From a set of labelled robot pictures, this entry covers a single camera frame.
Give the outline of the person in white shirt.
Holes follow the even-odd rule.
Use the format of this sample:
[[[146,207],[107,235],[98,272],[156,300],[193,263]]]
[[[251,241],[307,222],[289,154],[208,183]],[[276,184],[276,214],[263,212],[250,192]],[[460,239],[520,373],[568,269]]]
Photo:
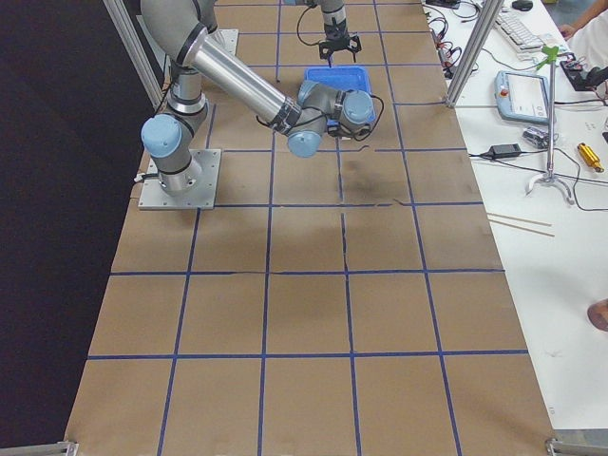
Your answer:
[[[559,26],[570,50],[590,67],[607,67],[607,0],[595,1],[572,24]]]

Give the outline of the black computer mouse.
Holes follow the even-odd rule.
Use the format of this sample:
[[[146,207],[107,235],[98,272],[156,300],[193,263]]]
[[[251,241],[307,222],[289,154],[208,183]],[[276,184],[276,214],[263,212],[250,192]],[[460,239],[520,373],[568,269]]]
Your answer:
[[[511,8],[517,11],[530,11],[533,9],[534,2],[532,0],[513,0]]]

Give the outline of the white keyboard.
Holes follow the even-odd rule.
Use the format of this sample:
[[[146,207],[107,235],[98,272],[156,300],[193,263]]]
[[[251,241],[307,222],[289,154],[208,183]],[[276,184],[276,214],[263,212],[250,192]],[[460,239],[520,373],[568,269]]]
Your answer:
[[[518,53],[540,52],[544,46],[544,42],[512,13],[500,12],[495,19],[495,30]]]

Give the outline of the black power adapter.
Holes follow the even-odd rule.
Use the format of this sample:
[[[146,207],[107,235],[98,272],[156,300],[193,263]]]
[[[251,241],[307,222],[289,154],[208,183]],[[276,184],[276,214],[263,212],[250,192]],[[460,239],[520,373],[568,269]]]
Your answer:
[[[500,160],[519,157],[522,150],[517,143],[495,144],[488,149],[488,154],[491,159]]]

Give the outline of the silver stand with green clip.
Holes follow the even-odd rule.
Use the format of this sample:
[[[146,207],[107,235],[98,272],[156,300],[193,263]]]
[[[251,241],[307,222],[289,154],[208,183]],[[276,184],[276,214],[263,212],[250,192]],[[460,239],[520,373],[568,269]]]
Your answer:
[[[542,63],[537,65],[540,69],[543,65],[549,65],[549,89],[548,89],[548,147],[545,171],[533,177],[525,187],[525,193],[531,194],[535,185],[553,186],[562,191],[565,201],[569,205],[575,203],[570,186],[555,174],[555,97],[556,97],[556,62],[560,50],[557,46],[543,46],[541,52],[545,55]]]

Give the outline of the aluminium frame post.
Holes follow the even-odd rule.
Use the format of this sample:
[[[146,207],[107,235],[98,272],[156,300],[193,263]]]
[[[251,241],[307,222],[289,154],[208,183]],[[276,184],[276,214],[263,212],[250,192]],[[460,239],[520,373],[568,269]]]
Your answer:
[[[104,0],[105,8],[154,108],[162,104],[159,82],[143,45],[143,32],[134,13],[123,0]]]
[[[481,14],[465,46],[460,64],[457,66],[447,89],[446,106],[454,107],[457,104],[502,6],[502,0],[484,2]]]

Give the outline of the brown paper table cover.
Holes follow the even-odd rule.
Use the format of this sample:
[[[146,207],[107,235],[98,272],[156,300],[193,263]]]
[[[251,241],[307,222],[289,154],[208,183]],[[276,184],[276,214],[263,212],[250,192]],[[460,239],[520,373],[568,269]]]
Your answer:
[[[385,104],[311,158],[208,89],[217,206],[129,202],[66,429],[83,455],[541,455],[550,436],[417,1],[352,1]]]

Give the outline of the wooden chopstick upper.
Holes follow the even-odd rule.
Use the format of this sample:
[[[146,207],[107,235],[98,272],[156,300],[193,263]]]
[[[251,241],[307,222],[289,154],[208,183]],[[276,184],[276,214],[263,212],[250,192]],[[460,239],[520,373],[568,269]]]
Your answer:
[[[486,214],[488,215],[488,218],[492,217],[492,218],[499,218],[499,219],[508,219],[508,220],[519,221],[519,222],[533,224],[533,225],[545,226],[545,227],[552,226],[552,223],[548,223],[548,222],[544,222],[544,221],[537,221],[537,220],[533,220],[533,219],[529,219],[529,218],[518,218],[518,217],[512,217],[512,216],[501,215],[501,214],[496,214],[496,213],[486,213]]]

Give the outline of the blue teach pendant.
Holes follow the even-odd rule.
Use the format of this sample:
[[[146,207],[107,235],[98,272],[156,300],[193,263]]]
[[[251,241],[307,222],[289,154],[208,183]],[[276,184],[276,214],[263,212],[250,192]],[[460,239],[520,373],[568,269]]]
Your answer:
[[[548,125],[546,77],[518,71],[499,71],[494,81],[495,100],[502,119]]]

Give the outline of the left aluminium frame post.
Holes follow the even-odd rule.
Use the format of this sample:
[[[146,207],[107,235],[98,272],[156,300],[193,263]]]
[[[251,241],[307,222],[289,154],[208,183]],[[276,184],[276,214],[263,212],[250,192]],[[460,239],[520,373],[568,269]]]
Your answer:
[[[154,108],[162,104],[159,82],[143,45],[143,32],[134,13],[123,0],[104,0],[105,8]]]

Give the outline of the gold metal cylinder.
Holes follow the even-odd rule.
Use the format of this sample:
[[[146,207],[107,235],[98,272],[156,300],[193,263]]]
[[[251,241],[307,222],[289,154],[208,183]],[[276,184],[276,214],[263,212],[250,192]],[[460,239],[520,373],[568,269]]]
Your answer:
[[[577,145],[577,149],[579,151],[579,155],[587,166],[593,168],[598,173],[604,172],[604,167],[601,164],[599,156],[589,145],[581,142]]]

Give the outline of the blue plastic tray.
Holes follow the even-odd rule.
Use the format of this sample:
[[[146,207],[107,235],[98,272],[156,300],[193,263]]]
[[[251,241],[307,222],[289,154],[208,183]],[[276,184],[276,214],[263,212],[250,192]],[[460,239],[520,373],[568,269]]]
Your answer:
[[[304,82],[298,91],[297,102],[303,105],[311,90],[312,83],[319,83],[335,89],[360,90],[372,94],[368,71],[363,66],[309,66],[304,70]]]

